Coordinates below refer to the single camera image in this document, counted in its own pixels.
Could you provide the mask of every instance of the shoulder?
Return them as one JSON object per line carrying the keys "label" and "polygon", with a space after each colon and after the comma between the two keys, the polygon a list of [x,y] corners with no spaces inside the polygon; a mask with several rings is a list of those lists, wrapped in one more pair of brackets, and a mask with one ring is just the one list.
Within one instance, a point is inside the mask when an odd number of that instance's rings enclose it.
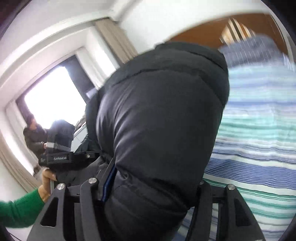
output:
{"label": "shoulder", "polygon": [[23,131],[24,136],[28,135],[30,132],[30,129],[28,127],[26,127]]}

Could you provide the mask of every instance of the black puffer jacket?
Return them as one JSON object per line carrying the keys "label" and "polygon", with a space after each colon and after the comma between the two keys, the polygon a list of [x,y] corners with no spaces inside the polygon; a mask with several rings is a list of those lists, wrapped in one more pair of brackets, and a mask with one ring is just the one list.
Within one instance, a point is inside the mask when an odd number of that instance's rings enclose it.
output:
{"label": "black puffer jacket", "polygon": [[[104,206],[106,240],[171,240],[196,202],[228,95],[220,52],[167,43],[122,66],[91,99],[88,141],[118,170]],[[81,184],[100,164],[57,178]]]}
{"label": "black puffer jacket", "polygon": [[38,160],[41,154],[45,151],[43,144],[47,142],[48,130],[43,129],[39,124],[37,129],[32,131],[28,127],[24,129],[24,137],[27,147],[37,156]]}

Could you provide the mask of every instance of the camera rig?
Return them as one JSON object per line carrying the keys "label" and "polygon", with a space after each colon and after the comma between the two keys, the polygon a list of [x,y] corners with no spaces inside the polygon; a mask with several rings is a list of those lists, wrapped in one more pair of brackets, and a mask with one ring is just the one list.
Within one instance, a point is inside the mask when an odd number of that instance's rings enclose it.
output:
{"label": "camera rig", "polygon": [[[53,170],[80,170],[100,159],[109,165],[81,185],[68,187],[59,183],[39,214],[27,240],[108,241],[104,232],[106,222],[103,207],[115,178],[115,159],[102,152],[65,151],[69,150],[73,139],[72,125],[59,121],[51,129],[53,131],[49,142],[53,144],[41,158],[41,166]],[[213,203],[218,203],[216,241],[265,240],[250,208],[234,185],[222,188],[202,180],[198,186],[185,241],[208,241]],[[279,241],[292,241],[295,237],[296,217]]]}

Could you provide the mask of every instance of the green sweater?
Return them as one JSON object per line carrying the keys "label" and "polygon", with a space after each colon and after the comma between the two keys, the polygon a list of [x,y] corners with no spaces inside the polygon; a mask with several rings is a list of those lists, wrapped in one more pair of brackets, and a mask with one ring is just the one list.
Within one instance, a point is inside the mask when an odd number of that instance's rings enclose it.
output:
{"label": "green sweater", "polygon": [[28,227],[34,224],[43,206],[37,189],[14,202],[0,202],[0,222],[9,228]]}

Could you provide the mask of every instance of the window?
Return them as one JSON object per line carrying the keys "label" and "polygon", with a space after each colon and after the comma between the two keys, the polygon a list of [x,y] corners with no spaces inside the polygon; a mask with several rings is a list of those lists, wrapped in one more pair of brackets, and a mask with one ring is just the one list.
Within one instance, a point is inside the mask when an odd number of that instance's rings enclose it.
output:
{"label": "window", "polygon": [[59,119],[75,125],[86,106],[65,67],[56,68],[34,86],[25,102],[36,121],[47,129]]}
{"label": "window", "polygon": [[94,85],[72,56],[44,74],[16,101],[23,117],[32,113],[49,129],[55,120],[75,125],[84,115]]}

